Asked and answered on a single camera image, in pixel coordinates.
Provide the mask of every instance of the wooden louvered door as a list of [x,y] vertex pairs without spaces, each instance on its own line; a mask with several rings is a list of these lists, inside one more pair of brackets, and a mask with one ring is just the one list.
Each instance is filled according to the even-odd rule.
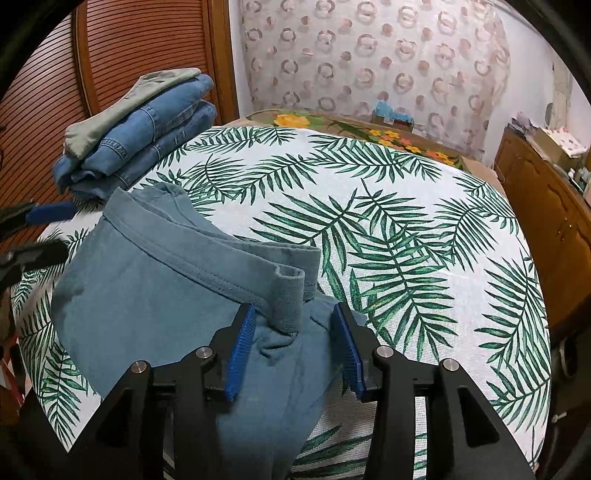
[[[227,1],[87,0],[36,49],[0,102],[0,208],[59,198],[51,166],[66,126],[121,98],[138,77],[198,67],[217,123],[238,117]],[[29,229],[0,245],[36,238]]]
[[[88,49],[100,108],[115,103],[144,73],[197,67],[211,74],[203,21],[195,0],[88,0]],[[217,93],[208,100],[217,103]]]
[[[0,135],[0,208],[59,198],[51,165],[61,155],[66,127],[86,117],[70,44],[68,16],[36,49],[0,103],[0,125],[5,127]],[[36,238],[41,230],[23,231],[7,244]]]

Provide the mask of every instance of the yellow flower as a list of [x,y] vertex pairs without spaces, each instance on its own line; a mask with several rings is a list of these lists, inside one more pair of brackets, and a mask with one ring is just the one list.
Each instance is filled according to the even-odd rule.
[[275,124],[278,127],[306,128],[310,125],[310,121],[305,116],[283,113],[275,117]]

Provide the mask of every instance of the blue gripper pad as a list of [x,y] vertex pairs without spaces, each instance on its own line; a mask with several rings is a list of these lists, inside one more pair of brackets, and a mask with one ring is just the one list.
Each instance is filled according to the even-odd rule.
[[365,384],[363,383],[363,366],[359,357],[359,352],[351,337],[351,332],[347,326],[345,316],[337,304],[331,318],[334,331],[334,340],[339,359],[343,362],[343,373],[349,388],[355,392],[358,400],[365,393]]
[[45,223],[72,220],[76,211],[76,206],[72,202],[39,205],[25,215],[25,221],[29,225],[43,225]]
[[224,393],[228,401],[233,401],[242,387],[246,363],[251,353],[252,339],[255,336],[256,308],[251,305],[244,316],[240,331],[232,348],[228,370],[226,373],[226,386]]

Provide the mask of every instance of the bedspread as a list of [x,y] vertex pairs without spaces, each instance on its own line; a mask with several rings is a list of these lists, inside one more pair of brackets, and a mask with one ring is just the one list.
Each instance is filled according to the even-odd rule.
[[[275,127],[212,128],[135,188],[160,181],[182,186],[199,212],[238,238],[321,248],[319,289],[367,314],[380,341],[408,358],[456,358],[535,461],[550,395],[545,307],[515,214],[489,184],[411,152]],[[83,204],[41,237],[63,238],[71,258],[100,209]],[[69,448],[100,398],[51,324],[63,268],[24,274],[12,304],[33,388]],[[374,412],[340,388],[289,478],[361,478]],[[420,398],[417,433],[415,478],[423,478]]]

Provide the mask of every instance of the wooden cabinet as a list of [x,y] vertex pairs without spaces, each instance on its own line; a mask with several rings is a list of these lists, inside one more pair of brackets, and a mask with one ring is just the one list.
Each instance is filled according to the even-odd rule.
[[591,209],[554,167],[506,130],[495,160],[507,198],[529,245],[553,340],[591,294]]

